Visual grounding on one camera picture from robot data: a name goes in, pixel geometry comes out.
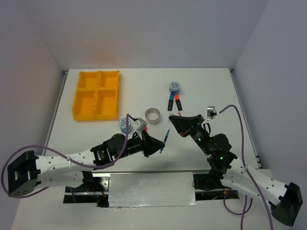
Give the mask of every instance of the blue marker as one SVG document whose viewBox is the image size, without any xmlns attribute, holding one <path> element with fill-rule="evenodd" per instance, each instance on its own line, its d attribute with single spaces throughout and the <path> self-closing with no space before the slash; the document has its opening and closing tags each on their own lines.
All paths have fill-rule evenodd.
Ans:
<svg viewBox="0 0 307 230">
<path fill-rule="evenodd" d="M 164 138 L 164 141 L 163 141 L 163 144 L 165 144 L 166 143 L 166 140 L 167 140 L 167 138 L 168 138 L 168 134 L 169 134 L 169 131 L 170 131 L 171 129 L 169 128 L 168 129 L 168 131 L 166 132 L 166 135 L 165 135 L 165 138 Z"/>
</svg>

